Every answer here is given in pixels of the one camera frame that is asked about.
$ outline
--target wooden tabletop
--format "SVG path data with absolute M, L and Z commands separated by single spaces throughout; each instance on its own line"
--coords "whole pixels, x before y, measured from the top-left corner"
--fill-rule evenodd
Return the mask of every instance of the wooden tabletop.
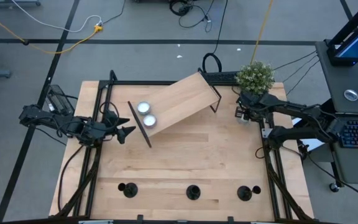
M 76 115 L 92 115 L 97 86 L 98 82 L 83 82 Z M 136 125 L 127 101 L 139 101 L 164 87 L 114 85 L 111 101 L 120 117 L 131 119 L 124 126 Z M 116 138 L 103 143 L 91 218 L 135 220 L 137 215 L 143 215 L 145 220 L 224 221 L 232 216 L 235 221 L 273 221 L 265 161 L 255 157 L 255 150 L 262 146 L 259 125 L 239 122 L 234 117 L 237 95 L 229 86 L 216 88 L 222 95 L 217 113 L 205 108 L 164 129 L 150 138 L 153 148 L 148 147 L 139 128 L 123 145 Z M 282 83 L 275 83 L 270 93 L 285 99 Z M 275 113 L 274 120 L 276 125 L 292 127 L 289 116 Z M 287 141 L 285 146 L 297 150 L 295 141 Z M 62 167 L 78 148 L 76 139 L 68 140 Z M 65 172 L 62 206 L 78 187 L 84 152 L 83 149 L 69 163 Z M 299 156 L 281 150 L 281 157 L 288 191 L 305 213 L 313 217 Z M 134 198 L 126 198 L 117 189 L 120 183 L 129 182 L 139 188 Z M 198 200 L 186 196 L 187 187 L 193 184 L 201 190 Z M 237 197 L 237 189 L 242 185 L 250 188 L 258 185 L 262 193 L 243 202 Z M 57 189 L 51 215 L 58 212 Z M 276 191 L 281 202 L 281 194 L 277 188 Z M 285 217 L 282 203 L 279 207 Z

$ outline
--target yellow cable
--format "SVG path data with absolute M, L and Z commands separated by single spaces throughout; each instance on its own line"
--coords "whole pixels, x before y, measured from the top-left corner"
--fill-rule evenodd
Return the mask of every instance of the yellow cable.
M 252 58 L 251 58 L 251 63 L 250 63 L 250 64 L 252 64 L 252 62 L 254 61 L 255 54 L 256 54 L 256 50 L 257 50 L 257 48 L 258 48 L 258 44 L 259 44 L 260 38 L 262 37 L 262 33 L 264 32 L 265 24 L 266 24 L 267 18 L 269 17 L 270 9 L 272 8 L 272 4 L 273 4 L 273 0 L 270 0 L 270 3 L 269 3 L 269 5 L 268 5 L 268 9 L 267 9 L 267 12 L 266 12 L 266 15 L 265 15 L 264 23 L 262 24 L 262 27 L 260 28 L 258 40 L 256 41 L 255 48 L 254 48 L 254 53 L 252 54 Z
M 0 22 L 0 26 L 1 26 L 2 28 L 6 29 L 6 31 L 8 31 L 8 33 L 12 34 L 14 37 L 16 37 L 17 39 L 19 39 L 21 42 L 25 42 L 25 40 L 24 40 L 22 37 L 19 37 L 18 35 L 16 35 L 13 31 L 11 31 L 9 28 L 7 28 L 6 26 L 4 26 L 1 22 Z M 35 49 L 37 49 L 37 50 L 42 51 L 42 52 L 45 53 L 45 54 L 62 54 L 62 53 L 65 53 L 65 52 L 68 52 L 68 51 L 72 50 L 72 49 L 75 48 L 78 44 L 80 44 L 80 43 L 82 43 L 82 42 L 84 42 L 84 41 L 89 40 L 89 39 L 92 38 L 97 32 L 102 31 L 102 30 L 103 30 L 103 28 L 102 28 L 101 26 L 95 26 L 93 33 L 92 33 L 89 37 L 87 37 L 87 38 L 85 38 L 85 39 L 83 39 L 83 40 L 81 40 L 81 41 L 75 43 L 75 44 L 72 45 L 70 48 L 68 48 L 68 49 L 66 49 L 66 50 L 62 50 L 61 52 L 50 52 L 50 51 L 41 49 L 41 48 L 37 47 L 37 46 L 34 45 L 34 44 L 30 44 L 30 46 L 31 46 L 32 48 L 35 48 Z

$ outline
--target green plant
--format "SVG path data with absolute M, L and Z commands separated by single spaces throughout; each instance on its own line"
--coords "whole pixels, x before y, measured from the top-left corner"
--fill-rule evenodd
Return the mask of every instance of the green plant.
M 262 62 L 253 62 L 242 66 L 241 71 L 237 73 L 236 81 L 241 91 L 263 95 L 273 86 L 273 69 Z

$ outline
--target concrete floor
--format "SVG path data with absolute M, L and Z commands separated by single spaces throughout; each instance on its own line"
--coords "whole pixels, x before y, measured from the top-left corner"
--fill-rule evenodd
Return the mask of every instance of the concrete floor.
M 41 21 L 64 26 L 75 0 L 44 0 L 41 7 L 27 7 Z M 86 17 L 98 14 L 104 20 L 121 10 L 123 0 L 80 0 L 71 28 L 78 29 Z M 351 12 L 358 10 L 358 0 L 346 0 Z M 207 8 L 209 0 L 196 2 Z M 222 40 L 256 40 L 269 0 L 231 0 L 223 22 Z M 52 83 L 59 84 L 66 94 L 77 95 L 84 80 L 107 79 L 113 69 L 120 80 L 179 80 L 201 66 L 202 57 L 214 49 L 213 44 L 148 44 L 145 40 L 214 40 L 218 36 L 224 1 L 215 1 L 210 15 L 211 32 L 200 24 L 192 29 L 178 25 L 177 16 L 168 10 L 165 1 L 146 1 L 136 4 L 127 0 L 121 17 L 104 26 L 94 39 L 134 40 L 120 44 L 82 44 L 63 54 L 58 61 Z M 200 14 L 194 10 L 183 22 L 192 23 Z M 17 8 L 0 8 L 0 21 L 28 39 L 55 39 L 61 30 L 41 26 L 31 21 Z M 292 45 L 290 41 L 317 41 L 330 38 L 347 22 L 340 0 L 279 0 L 275 1 L 265 27 L 263 40 L 282 40 L 278 45 L 261 45 L 256 59 L 272 67 L 290 62 L 314 50 L 310 45 Z M 81 39 L 93 30 L 92 19 L 83 32 L 69 34 L 68 39 Z M 0 39 L 12 37 L 0 28 Z M 56 50 L 57 44 L 38 44 L 46 50 Z M 249 63 L 253 45 L 221 44 L 216 55 L 223 70 L 238 70 Z M 27 129 L 17 119 L 24 105 L 36 103 L 53 55 L 45 55 L 22 44 L 0 43 L 0 69 L 12 72 L 10 79 L 0 78 L 0 203 L 11 176 Z M 278 70 L 276 81 L 294 72 L 306 60 Z M 208 71 L 216 70 L 207 61 Z M 309 66 L 285 82 L 290 90 Z M 323 103 L 329 98 L 324 75 L 319 64 L 289 94 L 298 103 Z M 44 218 L 48 216 L 62 162 L 64 147 L 40 132 L 35 132 L 22 172 L 17 181 L 4 221 Z M 321 165 L 331 170 L 329 164 Z M 328 189 L 333 180 L 309 161 L 304 170 L 316 218 L 327 222 L 358 223 L 358 195 L 345 188 L 337 194 Z

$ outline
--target wooden board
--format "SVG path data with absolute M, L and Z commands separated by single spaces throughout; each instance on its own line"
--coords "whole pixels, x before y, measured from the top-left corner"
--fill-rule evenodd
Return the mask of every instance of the wooden board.
M 92 114 L 97 86 L 98 82 L 83 82 L 77 115 Z M 111 101 L 118 107 L 121 117 L 131 119 L 125 126 L 135 125 L 126 102 L 138 101 L 163 88 L 114 86 Z M 163 130 L 151 137 L 152 149 L 139 129 L 127 137 L 124 145 L 116 138 L 103 144 L 92 218 L 135 220 L 141 214 L 145 220 L 224 221 L 233 216 L 236 221 L 273 221 L 265 162 L 255 157 L 255 150 L 261 146 L 259 125 L 239 123 L 234 117 L 237 96 L 229 86 L 217 86 L 217 89 L 222 100 L 216 114 L 205 108 Z M 285 99 L 282 83 L 274 84 L 271 93 Z M 289 116 L 274 116 L 276 125 L 291 126 Z M 285 146 L 296 149 L 296 142 L 287 141 Z M 76 149 L 77 140 L 69 139 L 62 166 Z M 84 151 L 68 165 L 62 203 L 70 199 L 78 186 L 83 154 Z M 281 151 L 281 155 L 287 188 L 312 217 L 301 161 L 288 151 Z M 125 198 L 117 189 L 118 184 L 129 182 L 136 183 L 139 188 L 134 198 Z M 201 189 L 198 200 L 189 200 L 185 195 L 191 184 Z M 243 202 L 236 195 L 241 185 L 250 188 L 258 185 L 262 193 Z M 85 203 L 82 205 L 81 212 L 84 212 Z M 54 213 L 57 213 L 57 190 L 50 210 L 50 214 Z M 284 217 L 282 204 L 280 213 Z
M 146 134 L 148 137 L 151 137 L 207 106 L 216 103 L 218 100 L 218 96 L 201 74 L 197 72 L 131 103 L 140 122 L 143 121 L 143 116 L 137 112 L 137 104 L 141 101 L 149 103 L 151 114 L 157 119 L 155 127 L 152 129 L 145 128 Z

